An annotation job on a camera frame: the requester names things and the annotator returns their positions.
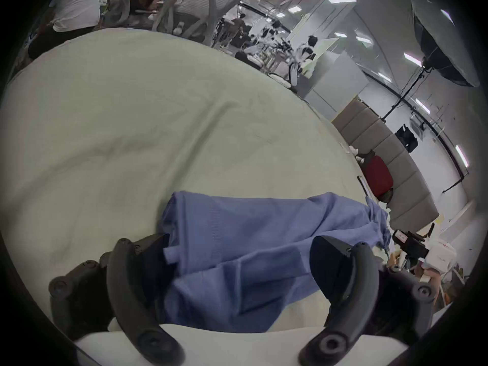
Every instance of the blue fabric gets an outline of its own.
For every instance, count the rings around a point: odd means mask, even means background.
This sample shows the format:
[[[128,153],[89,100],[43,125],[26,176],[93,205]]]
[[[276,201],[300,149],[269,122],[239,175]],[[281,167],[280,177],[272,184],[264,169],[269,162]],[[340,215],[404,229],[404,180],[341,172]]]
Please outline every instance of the blue fabric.
[[[167,322],[223,332],[264,332],[289,303],[318,290],[310,274],[315,236],[351,246],[388,245],[387,213],[325,193],[304,200],[175,192],[159,223],[177,274],[164,298]]]

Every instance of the wall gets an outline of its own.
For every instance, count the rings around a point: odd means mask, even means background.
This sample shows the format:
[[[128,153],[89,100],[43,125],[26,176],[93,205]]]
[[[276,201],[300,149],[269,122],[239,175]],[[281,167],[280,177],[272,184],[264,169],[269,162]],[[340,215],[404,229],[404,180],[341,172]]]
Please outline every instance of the wall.
[[[476,264],[488,230],[488,212],[478,213],[462,233],[451,242],[456,248],[457,262],[468,275]]]
[[[359,97],[380,116],[386,114],[398,100],[386,88],[371,79]],[[409,125],[409,118],[410,109],[403,104],[388,116],[386,125],[391,131],[396,132],[403,124]],[[449,220],[468,202],[461,184],[442,194],[443,190],[459,180],[459,174],[444,147],[435,140],[430,130],[426,130],[423,141],[419,140],[419,146],[410,155],[432,193],[437,210],[445,217],[442,223],[442,229],[445,229],[449,225]]]

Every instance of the person's hand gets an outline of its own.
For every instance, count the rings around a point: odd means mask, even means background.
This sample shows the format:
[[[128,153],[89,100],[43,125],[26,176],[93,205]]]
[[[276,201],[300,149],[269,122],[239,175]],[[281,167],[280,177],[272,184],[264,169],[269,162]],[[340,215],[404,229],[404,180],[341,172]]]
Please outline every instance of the person's hand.
[[[434,286],[435,289],[435,298],[434,303],[437,300],[437,296],[439,295],[439,290],[441,287],[441,273],[433,268],[422,268],[421,264],[415,266],[415,276],[421,278],[422,275],[426,275],[430,277],[429,283]]]
[[[390,255],[390,258],[388,259],[387,267],[393,267],[394,265],[397,265],[398,264],[398,258],[400,257],[401,253],[402,253],[401,249],[392,253]]]

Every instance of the red backpack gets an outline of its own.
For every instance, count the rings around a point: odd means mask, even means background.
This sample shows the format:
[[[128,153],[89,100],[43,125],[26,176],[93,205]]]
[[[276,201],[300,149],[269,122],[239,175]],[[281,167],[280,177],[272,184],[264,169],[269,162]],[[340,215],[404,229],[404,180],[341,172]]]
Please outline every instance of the red backpack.
[[[381,197],[393,188],[393,177],[391,177],[387,165],[380,156],[373,156],[364,165],[363,174],[376,198]]]

